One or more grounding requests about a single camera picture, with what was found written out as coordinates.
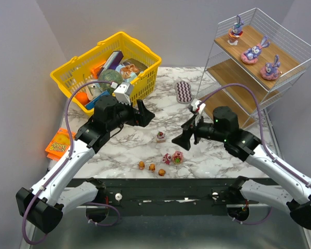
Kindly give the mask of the purple bunny donut toy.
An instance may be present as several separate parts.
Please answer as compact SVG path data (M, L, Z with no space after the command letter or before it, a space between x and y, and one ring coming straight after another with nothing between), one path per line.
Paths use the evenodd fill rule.
M273 63L268 62L260 69L260 75L265 80L276 80L282 74L279 67L279 56L276 54Z

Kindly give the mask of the orange bear toy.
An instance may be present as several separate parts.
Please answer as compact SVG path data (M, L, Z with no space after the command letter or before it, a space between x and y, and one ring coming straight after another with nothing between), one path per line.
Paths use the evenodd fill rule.
M139 168L140 170L143 170L143 169L145 168L145 163L144 163L143 161L140 161L140 162L138 163L138 168Z
M148 168L150 171L152 171L152 172L154 172L155 171L155 169L156 169L156 166L155 166L155 164L151 164L150 166L149 166L149 168Z
M158 174L159 174L160 176L164 176L165 173L166 173L166 171L165 171L164 169L159 169L159 171L158 171Z

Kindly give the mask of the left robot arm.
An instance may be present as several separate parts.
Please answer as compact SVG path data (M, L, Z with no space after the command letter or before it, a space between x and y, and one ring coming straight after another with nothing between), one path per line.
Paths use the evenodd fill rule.
M91 178L69 191L65 187L98 151L110 140L110 133L124 124L146 127L155 114L147 110L142 100L138 108L120 103L114 96L99 98L94 114L79 128L74 140L56 165L30 189L21 188L16 194L22 223L32 223L43 233L50 233L64 214L92 202L105 193L105 186Z

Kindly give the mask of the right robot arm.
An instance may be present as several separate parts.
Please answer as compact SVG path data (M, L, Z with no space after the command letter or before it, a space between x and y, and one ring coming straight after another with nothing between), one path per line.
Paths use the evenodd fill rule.
M266 186L239 177L230 187L234 196L282 210L298 225L311 230L311 178L271 152L259 137L239 128L237 115L229 107L215 108L213 119L213 123L206 123L201 111L195 111L172 143L189 150L191 138L195 144L200 139L222 142L230 155L256 167L280 186Z

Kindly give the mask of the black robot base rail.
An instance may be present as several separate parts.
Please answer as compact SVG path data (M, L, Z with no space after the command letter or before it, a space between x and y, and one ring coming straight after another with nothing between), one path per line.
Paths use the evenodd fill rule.
M256 201L244 199L235 188L238 178L114 179L98 178L100 192L87 206L87 217L215 215L246 221Z

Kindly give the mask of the pink strawberry donut toy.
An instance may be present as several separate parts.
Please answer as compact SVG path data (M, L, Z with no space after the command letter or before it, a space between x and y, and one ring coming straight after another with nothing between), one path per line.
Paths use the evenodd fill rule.
M174 164L181 164L183 163L183 152L181 151L175 151L172 155L172 162Z

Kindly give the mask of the small purple bunny toy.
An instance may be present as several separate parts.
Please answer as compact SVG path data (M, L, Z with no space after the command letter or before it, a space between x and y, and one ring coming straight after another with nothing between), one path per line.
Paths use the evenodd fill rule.
M237 46L239 38L243 34L244 21L240 15L236 16L236 22L228 31L228 43L231 46Z

